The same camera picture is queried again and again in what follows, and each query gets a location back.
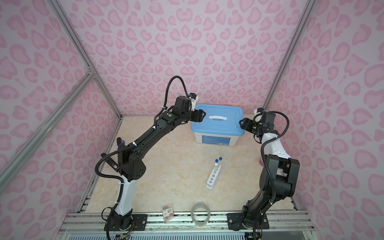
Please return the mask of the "blue bin lid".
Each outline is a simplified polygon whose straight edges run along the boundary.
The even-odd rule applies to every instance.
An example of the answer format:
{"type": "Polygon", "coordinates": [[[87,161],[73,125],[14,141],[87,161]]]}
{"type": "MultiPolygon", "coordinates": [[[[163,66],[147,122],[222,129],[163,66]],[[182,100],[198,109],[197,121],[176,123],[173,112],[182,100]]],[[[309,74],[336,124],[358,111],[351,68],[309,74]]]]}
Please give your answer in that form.
{"type": "Polygon", "coordinates": [[[199,104],[196,110],[203,110],[206,115],[202,122],[191,123],[194,133],[226,136],[243,136],[245,133],[240,126],[244,112],[239,107],[199,104]]]}

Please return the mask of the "white plastic storage bin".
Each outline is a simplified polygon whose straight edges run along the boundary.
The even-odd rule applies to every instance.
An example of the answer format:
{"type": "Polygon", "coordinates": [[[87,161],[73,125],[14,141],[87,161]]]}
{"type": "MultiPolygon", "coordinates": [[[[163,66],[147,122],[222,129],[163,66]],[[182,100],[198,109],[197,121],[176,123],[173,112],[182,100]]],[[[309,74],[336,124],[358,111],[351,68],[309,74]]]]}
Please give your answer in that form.
{"type": "Polygon", "coordinates": [[[224,147],[234,147],[241,136],[194,133],[196,143],[224,147]]]}

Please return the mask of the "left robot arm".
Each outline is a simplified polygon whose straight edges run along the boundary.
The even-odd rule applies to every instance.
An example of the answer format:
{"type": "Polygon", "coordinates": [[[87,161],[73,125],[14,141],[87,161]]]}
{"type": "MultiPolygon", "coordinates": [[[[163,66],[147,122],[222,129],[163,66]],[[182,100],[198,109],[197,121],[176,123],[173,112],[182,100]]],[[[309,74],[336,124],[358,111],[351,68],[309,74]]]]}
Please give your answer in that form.
{"type": "Polygon", "coordinates": [[[119,193],[110,213],[105,218],[104,230],[132,231],[139,227],[139,222],[132,216],[133,197],[138,180],[146,172],[143,159],[147,152],[165,135],[176,127],[191,123],[195,134],[202,134],[204,144],[217,146],[233,146],[232,137],[241,137],[239,122],[244,113],[241,108],[219,105],[198,105],[197,96],[177,97],[175,104],[169,108],[162,107],[154,117],[153,125],[138,139],[125,145],[117,138],[117,151],[102,154],[96,163],[95,173],[106,179],[119,181],[119,193]]]}

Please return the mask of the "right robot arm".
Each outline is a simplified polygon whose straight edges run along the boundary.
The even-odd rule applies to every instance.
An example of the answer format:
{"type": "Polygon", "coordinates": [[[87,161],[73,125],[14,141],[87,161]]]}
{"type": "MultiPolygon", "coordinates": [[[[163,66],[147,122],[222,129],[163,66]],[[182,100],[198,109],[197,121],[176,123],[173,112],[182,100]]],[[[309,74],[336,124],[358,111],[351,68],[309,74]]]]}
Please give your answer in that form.
{"type": "Polygon", "coordinates": [[[281,138],[290,126],[289,118],[278,111],[258,108],[253,119],[240,121],[240,127],[253,134],[261,144],[261,160],[264,164],[260,176],[260,190],[242,209],[242,225],[262,234],[262,223],[267,210],[273,204],[291,198],[296,190],[300,163],[285,150],[281,138]]]}

